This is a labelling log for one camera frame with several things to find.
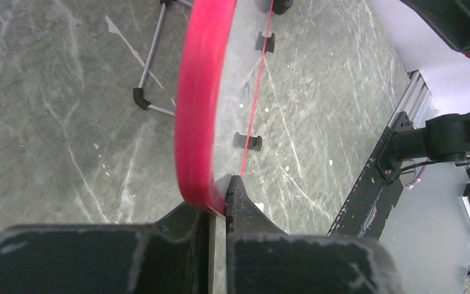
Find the pink-framed whiteboard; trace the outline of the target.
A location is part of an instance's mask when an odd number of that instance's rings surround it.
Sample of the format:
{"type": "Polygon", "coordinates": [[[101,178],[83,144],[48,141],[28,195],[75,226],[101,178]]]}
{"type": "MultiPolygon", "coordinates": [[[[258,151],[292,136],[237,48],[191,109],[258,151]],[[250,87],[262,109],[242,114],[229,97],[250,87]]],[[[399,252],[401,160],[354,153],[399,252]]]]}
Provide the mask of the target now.
{"type": "Polygon", "coordinates": [[[226,210],[224,176],[242,175],[247,154],[232,147],[236,132],[257,137],[253,125],[273,12],[255,1],[196,1],[182,48],[176,93],[174,162],[183,199],[208,212],[226,210]]]}

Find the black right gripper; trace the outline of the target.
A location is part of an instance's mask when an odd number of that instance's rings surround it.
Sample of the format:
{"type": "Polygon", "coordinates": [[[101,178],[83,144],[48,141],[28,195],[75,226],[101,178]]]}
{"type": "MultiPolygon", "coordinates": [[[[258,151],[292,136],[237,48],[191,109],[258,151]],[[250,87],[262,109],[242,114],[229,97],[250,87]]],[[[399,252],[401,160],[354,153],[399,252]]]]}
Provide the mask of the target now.
{"type": "Polygon", "coordinates": [[[470,59],[470,0],[402,0],[454,51],[470,59]]]}

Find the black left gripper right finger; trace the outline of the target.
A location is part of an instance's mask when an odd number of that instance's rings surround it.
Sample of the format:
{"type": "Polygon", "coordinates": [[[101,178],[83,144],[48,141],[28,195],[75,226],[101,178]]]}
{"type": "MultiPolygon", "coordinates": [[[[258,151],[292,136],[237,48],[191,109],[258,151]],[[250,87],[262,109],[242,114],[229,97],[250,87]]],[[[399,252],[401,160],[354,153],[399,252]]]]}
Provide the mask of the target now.
{"type": "Polygon", "coordinates": [[[226,191],[228,293],[403,293],[391,255],[376,240],[289,235],[248,197],[242,178],[226,191]]]}

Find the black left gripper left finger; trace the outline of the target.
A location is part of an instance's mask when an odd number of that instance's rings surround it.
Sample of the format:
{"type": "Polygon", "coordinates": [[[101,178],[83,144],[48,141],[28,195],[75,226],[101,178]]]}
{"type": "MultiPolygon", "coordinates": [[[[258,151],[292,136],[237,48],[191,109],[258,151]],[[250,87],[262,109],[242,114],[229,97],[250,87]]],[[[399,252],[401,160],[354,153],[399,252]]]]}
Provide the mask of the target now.
{"type": "Polygon", "coordinates": [[[182,203],[153,224],[15,225],[0,293],[211,293],[215,218],[182,203]]]}

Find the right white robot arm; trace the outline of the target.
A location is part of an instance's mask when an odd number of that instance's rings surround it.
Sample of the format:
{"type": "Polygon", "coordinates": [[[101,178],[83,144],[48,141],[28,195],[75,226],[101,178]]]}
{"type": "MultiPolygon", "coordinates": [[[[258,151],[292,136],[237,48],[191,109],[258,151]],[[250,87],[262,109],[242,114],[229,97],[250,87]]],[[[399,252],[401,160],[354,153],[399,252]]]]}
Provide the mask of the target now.
{"type": "MultiPolygon", "coordinates": [[[[452,50],[470,59],[470,1],[404,1],[452,50]]],[[[470,112],[446,114],[420,129],[404,124],[393,130],[378,157],[377,168],[388,184],[402,173],[394,164],[427,158],[422,165],[440,162],[465,164],[470,154],[470,112]]]]}

